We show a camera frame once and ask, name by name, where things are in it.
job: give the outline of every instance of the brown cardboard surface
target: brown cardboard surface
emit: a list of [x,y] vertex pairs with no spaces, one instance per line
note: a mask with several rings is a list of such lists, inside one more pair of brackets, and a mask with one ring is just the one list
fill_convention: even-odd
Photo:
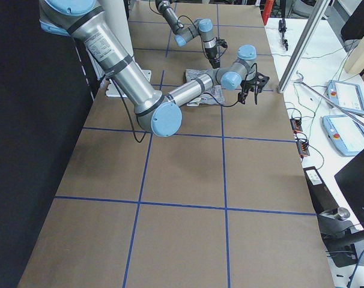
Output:
[[218,5],[219,25],[262,27],[261,10],[254,5]]
[[127,288],[226,287],[223,211],[141,206]]
[[316,217],[229,211],[232,287],[332,288]]
[[56,199],[20,288],[120,287],[136,205]]
[[221,139],[154,137],[142,198],[223,207]]
[[220,26],[219,36],[220,38],[226,39],[229,47],[232,47],[231,52],[237,51],[237,49],[242,45],[251,44],[256,48],[258,54],[271,55],[270,46],[268,45],[267,36],[263,26]]
[[[133,48],[149,48],[166,50],[168,47],[168,35],[170,32],[170,26],[165,23],[152,23],[150,25],[144,25],[143,23],[132,22],[129,25],[130,35],[132,37]],[[152,33],[159,33],[161,37],[135,37],[136,35],[151,35]]]
[[314,213],[294,143],[225,140],[228,206]]
[[[135,59],[156,89],[210,68],[199,39],[173,51],[165,20],[135,5]],[[245,106],[182,107],[180,135],[142,144],[122,100],[101,92],[19,287],[333,287],[259,8],[173,7],[219,23],[223,66],[247,43],[267,54],[258,67],[270,90],[257,106],[250,93]]]
[[[127,98],[126,105],[132,116],[135,129],[142,131],[142,128],[135,121],[134,106]],[[84,127],[131,130],[122,99],[120,97],[107,97],[105,91],[100,89]]]
[[131,132],[83,130],[56,195],[137,200],[149,138],[138,144]]
[[[237,93],[223,91],[226,103],[236,101]],[[282,94],[264,91],[254,103],[253,92],[246,98],[246,105],[223,109],[224,135],[263,139],[294,140]]]

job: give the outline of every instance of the black curtain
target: black curtain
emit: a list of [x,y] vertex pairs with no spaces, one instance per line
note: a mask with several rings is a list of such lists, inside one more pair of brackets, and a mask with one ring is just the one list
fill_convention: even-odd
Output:
[[344,41],[362,39],[364,36],[364,0],[355,9],[341,29]]
[[98,83],[82,44],[44,33],[38,1],[0,0],[0,288],[16,287]]

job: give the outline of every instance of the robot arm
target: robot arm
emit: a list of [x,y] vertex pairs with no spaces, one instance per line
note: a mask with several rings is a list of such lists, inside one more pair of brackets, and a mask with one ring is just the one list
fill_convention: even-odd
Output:
[[176,133],[182,120],[179,106],[214,85],[221,84],[225,89],[233,90],[243,79],[256,77],[256,71],[252,69],[256,59],[255,48],[245,45],[238,50],[238,58],[229,68],[208,70],[193,81],[164,95],[151,86],[111,32],[105,21],[105,11],[96,0],[79,1],[76,7],[68,7],[65,2],[40,0],[41,12],[51,23],[85,43],[104,69],[106,77],[117,83],[134,104],[139,125],[157,136],[166,137]]
[[177,17],[174,10],[170,6],[171,1],[156,0],[158,12],[166,19],[175,34],[175,42],[178,46],[185,46],[190,40],[198,35],[201,36],[202,46],[205,54],[213,68],[219,68],[220,56],[218,55],[218,46],[227,48],[228,45],[224,39],[217,39],[213,33],[213,24],[210,19],[196,19],[190,26],[185,27],[180,17]]

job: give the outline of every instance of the white table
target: white table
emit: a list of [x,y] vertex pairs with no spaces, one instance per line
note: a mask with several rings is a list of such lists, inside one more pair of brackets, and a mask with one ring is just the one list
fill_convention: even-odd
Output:
[[[281,45],[281,33],[278,31],[278,22],[277,18],[270,18],[268,20],[268,24],[265,27],[268,41],[271,48],[271,53],[274,57],[275,67],[277,70],[278,77],[281,78],[285,68],[290,60],[289,56],[282,55],[292,55],[294,48],[300,38],[303,28],[305,27],[306,20],[302,19],[287,19],[287,33],[285,34],[289,49],[288,51]],[[332,53],[338,49],[341,49],[342,45],[338,41],[336,35],[333,30],[329,26],[326,20],[322,20],[319,24],[317,30],[315,31],[306,52],[303,55],[303,58],[314,57],[314,56],[322,56],[327,53]],[[343,63],[347,53],[344,49],[341,49],[331,55],[324,56],[322,58],[313,58],[313,59],[302,59],[297,67],[297,70],[304,75],[304,82],[310,86],[320,85],[326,86],[327,82],[334,77],[334,80],[347,80],[350,83],[359,84],[361,90],[364,95],[364,82],[360,76],[354,76],[352,74],[347,74],[344,70],[342,70],[340,75],[339,67]],[[297,75],[294,75],[292,80],[298,79]],[[304,108],[299,104],[300,103],[311,110],[315,111],[320,102],[320,97],[315,95],[313,92],[308,90],[302,85],[296,85],[299,99],[296,96],[293,81],[290,82],[286,91],[284,92],[285,101],[290,102],[287,103],[287,108],[293,107],[291,103],[294,104],[296,109],[301,111],[302,116],[313,116],[313,113]],[[325,91],[325,87],[315,87],[315,89],[323,93]],[[288,114],[291,115],[293,110],[289,110]],[[330,140],[327,138],[321,123],[321,117],[325,115],[339,115],[342,114],[337,109],[330,109],[325,101],[322,101],[320,104],[317,113],[314,118],[314,122],[311,128],[311,118],[305,118],[302,121],[302,128],[304,133],[309,138],[310,145],[317,148],[324,156],[324,165],[321,169],[319,169],[319,173],[324,179],[327,187],[332,193],[333,197],[341,207],[346,207],[350,210],[347,201],[342,195],[335,179],[334,175],[340,171],[342,167],[344,167],[352,157],[342,157],[340,156],[336,149],[330,143]],[[304,158],[302,165],[303,167],[315,166],[320,167],[322,163],[321,156],[310,148],[310,157]],[[350,220],[353,224],[359,223],[356,216],[351,213],[352,216]],[[348,266],[344,268],[337,268],[333,261],[329,259],[330,269],[332,271],[333,279],[335,285],[338,287],[346,287],[348,283],[348,277],[351,275],[354,266]],[[337,277],[336,274],[343,275],[344,277]],[[364,267],[360,266],[354,276],[354,281],[352,288],[364,286]]]

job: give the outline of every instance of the black monitor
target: black monitor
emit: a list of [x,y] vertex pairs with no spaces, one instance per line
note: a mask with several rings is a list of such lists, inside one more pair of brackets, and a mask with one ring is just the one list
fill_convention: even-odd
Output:
[[364,228],[364,150],[346,164],[335,175],[335,179]]

